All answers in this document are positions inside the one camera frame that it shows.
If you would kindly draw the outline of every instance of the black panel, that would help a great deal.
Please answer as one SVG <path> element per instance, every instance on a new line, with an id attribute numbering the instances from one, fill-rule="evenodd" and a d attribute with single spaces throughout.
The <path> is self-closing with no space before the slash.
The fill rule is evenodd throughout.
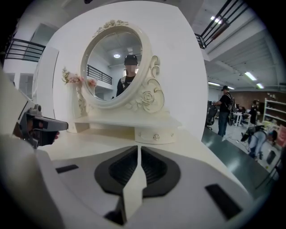
<path id="1" fill-rule="evenodd" d="M 143 197 L 166 195 L 180 180 L 181 171 L 178 164 L 145 146 L 141 147 L 141 155 L 141 166 L 147 178 Z"/>
<path id="2" fill-rule="evenodd" d="M 71 171 L 71 170 L 75 170 L 75 169 L 78 169 L 78 168 L 79 167 L 77 165 L 68 165 L 68 166 L 56 168 L 55 170 L 59 174 L 61 174 L 61 173 L 65 173 L 65 172 L 68 172 L 68 171 Z"/>
<path id="3" fill-rule="evenodd" d="M 107 193 L 122 196 L 122 190 L 137 166 L 138 147 L 133 146 L 98 165 L 94 177 Z"/>
<path id="4" fill-rule="evenodd" d="M 230 196 L 217 184 L 205 187 L 213 201 L 216 203 L 226 219 L 231 219 L 241 212 L 241 208 L 230 198 Z"/>
<path id="5" fill-rule="evenodd" d="M 141 166 L 146 175 L 147 185 L 160 180 L 164 175 L 166 175 L 168 168 L 165 162 L 155 156 L 152 156 L 145 150 L 142 150 L 141 155 Z"/>
<path id="6" fill-rule="evenodd" d="M 125 186 L 137 167 L 137 155 L 132 152 L 112 163 L 108 168 L 111 177 Z"/>

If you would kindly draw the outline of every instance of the pink flower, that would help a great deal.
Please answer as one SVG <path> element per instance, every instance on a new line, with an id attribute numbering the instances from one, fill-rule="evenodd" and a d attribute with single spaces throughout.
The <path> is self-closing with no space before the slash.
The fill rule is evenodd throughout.
<path id="1" fill-rule="evenodd" d="M 89 87 L 96 87 L 97 82 L 94 79 L 88 79 L 87 80 Z"/>

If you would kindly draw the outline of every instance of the chair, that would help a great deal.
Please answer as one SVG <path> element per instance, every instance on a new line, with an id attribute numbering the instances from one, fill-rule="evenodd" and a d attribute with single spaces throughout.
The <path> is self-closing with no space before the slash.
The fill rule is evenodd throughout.
<path id="1" fill-rule="evenodd" d="M 215 122 L 215 115 L 218 112 L 218 109 L 215 106 L 210 106 L 209 113 L 206 115 L 205 127 L 212 130 L 211 125 Z"/>

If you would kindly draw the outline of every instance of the jeans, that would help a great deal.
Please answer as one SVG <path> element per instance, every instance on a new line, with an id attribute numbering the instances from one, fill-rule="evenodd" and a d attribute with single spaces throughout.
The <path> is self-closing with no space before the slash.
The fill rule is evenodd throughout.
<path id="1" fill-rule="evenodd" d="M 228 119 L 228 112 L 220 112 L 219 113 L 219 132 L 218 135 L 224 136 L 225 131 L 227 129 L 227 119 Z"/>

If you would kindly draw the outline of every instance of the man in black shirt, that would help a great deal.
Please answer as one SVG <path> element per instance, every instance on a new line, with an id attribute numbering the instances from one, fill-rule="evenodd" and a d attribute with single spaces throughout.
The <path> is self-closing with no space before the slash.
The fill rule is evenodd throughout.
<path id="1" fill-rule="evenodd" d="M 120 95 L 123 91 L 125 91 L 135 78 L 135 69 L 137 67 L 137 64 L 138 61 L 135 55 L 125 56 L 124 65 L 126 69 L 126 76 L 118 81 L 116 97 Z"/>
<path id="2" fill-rule="evenodd" d="M 215 102 L 213 105 L 220 106 L 219 108 L 219 132 L 218 135 L 222 137 L 225 135 L 227 129 L 227 119 L 230 111 L 228 110 L 228 105 L 231 103 L 231 95 L 228 90 L 228 86 L 223 86 L 223 96 L 219 101 Z"/>

